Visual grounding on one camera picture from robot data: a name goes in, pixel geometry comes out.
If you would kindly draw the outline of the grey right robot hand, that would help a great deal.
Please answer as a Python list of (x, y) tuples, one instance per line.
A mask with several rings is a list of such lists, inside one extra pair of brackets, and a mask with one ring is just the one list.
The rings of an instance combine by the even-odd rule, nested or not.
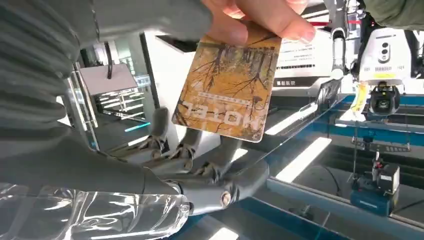
[(249, 19), (310, 42), (302, 0), (3, 0), (0, 3), (0, 181), (40, 189), (174, 194), (148, 168), (92, 150), (59, 122), (56, 97), (81, 48), (146, 30), (244, 45)]

